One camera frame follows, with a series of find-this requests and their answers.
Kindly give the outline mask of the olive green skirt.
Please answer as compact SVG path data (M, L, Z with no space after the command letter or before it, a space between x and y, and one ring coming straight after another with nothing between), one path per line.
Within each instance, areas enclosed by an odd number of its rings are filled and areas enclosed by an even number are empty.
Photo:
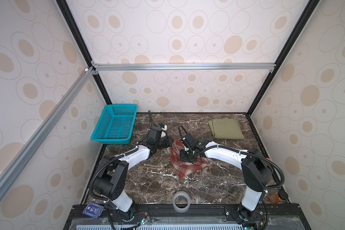
M213 138L221 140L244 140L240 124L233 118L220 118L209 121Z

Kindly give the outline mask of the red plaid skirt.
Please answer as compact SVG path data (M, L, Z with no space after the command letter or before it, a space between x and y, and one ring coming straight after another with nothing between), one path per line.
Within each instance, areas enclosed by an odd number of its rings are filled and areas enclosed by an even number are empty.
M198 172L203 168L209 166L209 161L205 158L198 157L194 163L186 163L180 160L180 150L184 150L184 146L180 140L175 140L172 146L168 149L171 163L179 177L184 178L194 172Z

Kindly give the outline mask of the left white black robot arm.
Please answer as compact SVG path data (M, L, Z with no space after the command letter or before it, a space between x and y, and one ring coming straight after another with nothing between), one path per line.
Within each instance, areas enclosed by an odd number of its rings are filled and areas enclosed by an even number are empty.
M152 143L142 142L133 149L115 156L104 156L90 180L89 195L111 209L132 215L134 201L124 191L128 171L161 149L171 147L170 137Z

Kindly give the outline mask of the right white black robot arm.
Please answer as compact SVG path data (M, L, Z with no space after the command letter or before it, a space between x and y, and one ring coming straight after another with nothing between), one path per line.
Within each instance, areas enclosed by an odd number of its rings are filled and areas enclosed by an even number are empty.
M193 163L198 157L212 158L231 164L242 170L245 192L234 217L238 222L252 221L257 205L268 190L280 188L285 182L281 168L263 156L257 149L240 150L213 141L189 141L182 138L184 149L180 151L182 162Z

